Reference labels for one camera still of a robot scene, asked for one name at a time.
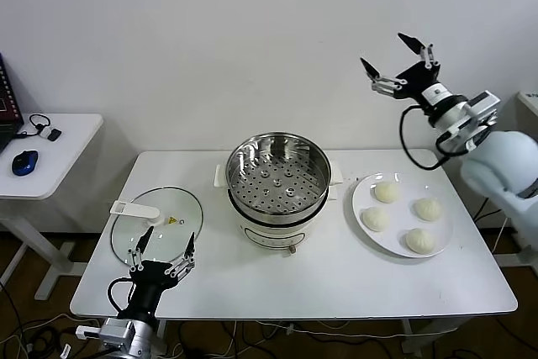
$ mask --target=stainless steel steamer basket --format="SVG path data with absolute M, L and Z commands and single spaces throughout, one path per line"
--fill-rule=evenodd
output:
M 235 207 L 247 219 L 292 227 L 326 200 L 330 163 L 310 140 L 271 132 L 251 137 L 232 152 L 226 182 Z

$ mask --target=steamed bun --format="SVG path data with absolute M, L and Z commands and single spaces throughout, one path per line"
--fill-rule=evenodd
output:
M 412 229 L 405 235 L 408 247 L 419 254 L 429 254 L 435 248 L 435 238 L 424 229 Z
M 372 207 L 365 209 L 361 213 L 362 223 L 372 231 L 383 231 L 387 228 L 388 215 L 381 208 Z
M 398 185 L 394 182 L 381 181 L 373 188 L 378 201 L 392 203 L 398 199 Z
M 417 215 L 429 222 L 436 221 L 443 213 L 443 208 L 435 198 L 422 198 L 414 203 Z

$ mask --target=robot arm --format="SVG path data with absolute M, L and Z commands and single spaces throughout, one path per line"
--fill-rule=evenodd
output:
M 437 80 L 440 63 L 434 57 L 433 45 L 425 46 L 405 34 L 398 36 L 420 56 L 420 61 L 391 78 L 380 75 L 361 58 L 372 80 L 372 90 L 396 99 L 412 98 L 418 104 L 414 108 L 422 109 L 430 125 L 440 131 L 435 146 L 446 157 L 445 161 L 474 150 L 496 124 L 495 106 L 500 100 L 488 91 L 481 92 L 471 100 L 450 93 Z
M 108 287 L 108 296 L 111 297 L 111 289 L 116 282 L 131 281 L 134 284 L 127 307 L 120 309 L 116 318 L 106 319 L 101 328 L 79 326 L 76 329 L 76 336 L 81 340 L 99 339 L 105 347 L 103 355 L 106 357 L 150 359 L 152 353 L 164 354 L 166 351 L 164 342 L 156 337 L 155 312 L 163 292 L 177 286 L 194 268 L 194 233 L 179 261 L 143 261 L 142 255 L 152 231 L 153 226 L 140 237 L 135 251 L 129 251 L 130 279 L 116 279 Z
M 500 100 L 488 91 L 471 100 L 451 94 L 437 80 L 440 63 L 433 55 L 433 45 L 425 46 L 405 34 L 398 36 L 420 55 L 420 61 L 409 69 L 390 78 L 380 75 L 364 59 L 361 61 L 372 81 L 372 90 L 396 99 L 412 98 L 417 103 L 407 108 L 400 119 L 403 150 L 416 166 L 425 170 L 435 170 L 452 157 L 468 154 L 461 168 L 464 181 L 501 208 L 514 227 L 538 249 L 538 196 L 520 197 L 538 178 L 538 145 L 519 132 L 492 133 Z M 405 146 L 403 123 L 412 109 L 422 109 L 430 125 L 440 131 L 435 147 L 442 157 L 434 166 L 420 165 Z

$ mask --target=computer mouse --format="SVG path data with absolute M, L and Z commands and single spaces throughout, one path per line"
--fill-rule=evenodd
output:
M 36 150 L 25 150 L 20 155 L 16 155 L 11 163 L 11 171 L 16 176 L 27 176 L 35 169 L 38 152 Z

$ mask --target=lid handle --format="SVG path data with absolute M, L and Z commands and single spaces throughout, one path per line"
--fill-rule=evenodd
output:
M 137 203 L 115 201 L 110 209 L 110 214 L 147 219 L 148 225 L 151 226 L 157 226 L 165 222 L 165 218 L 158 208 L 138 205 Z

